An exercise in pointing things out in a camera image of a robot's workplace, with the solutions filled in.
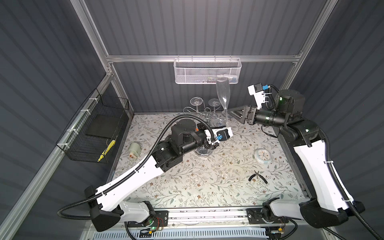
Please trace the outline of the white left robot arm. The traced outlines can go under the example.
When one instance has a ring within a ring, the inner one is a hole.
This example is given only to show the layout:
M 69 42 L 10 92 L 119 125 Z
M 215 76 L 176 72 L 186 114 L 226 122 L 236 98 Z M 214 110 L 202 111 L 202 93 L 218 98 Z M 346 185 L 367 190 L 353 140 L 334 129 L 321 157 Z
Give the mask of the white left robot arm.
M 150 225 L 156 212 L 148 201 L 127 203 L 125 199 L 139 187 L 183 161 L 183 156 L 200 147 L 214 150 L 233 136 L 231 128 L 211 128 L 203 119 L 181 114 L 161 131 L 149 153 L 115 180 L 85 191 L 87 199 L 66 205 L 57 215 L 69 220 L 90 220 L 98 232 L 122 222 Z

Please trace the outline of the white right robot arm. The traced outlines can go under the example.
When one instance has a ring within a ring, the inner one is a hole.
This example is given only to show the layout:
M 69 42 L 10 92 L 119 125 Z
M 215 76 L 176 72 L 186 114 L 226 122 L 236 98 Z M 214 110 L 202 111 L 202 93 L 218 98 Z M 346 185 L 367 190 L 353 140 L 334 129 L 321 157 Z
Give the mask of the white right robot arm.
M 295 90 L 281 90 L 273 110 L 263 109 L 266 93 L 249 87 L 256 106 L 233 108 L 228 113 L 240 123 L 277 127 L 305 167 L 315 195 L 306 202 L 273 198 L 263 203 L 261 215 L 266 223 L 278 218 L 304 220 L 320 229 L 339 226 L 355 216 L 378 240 L 381 236 L 363 219 L 363 203 L 355 201 L 342 183 L 331 160 L 330 141 L 313 121 L 303 118 L 305 97 Z

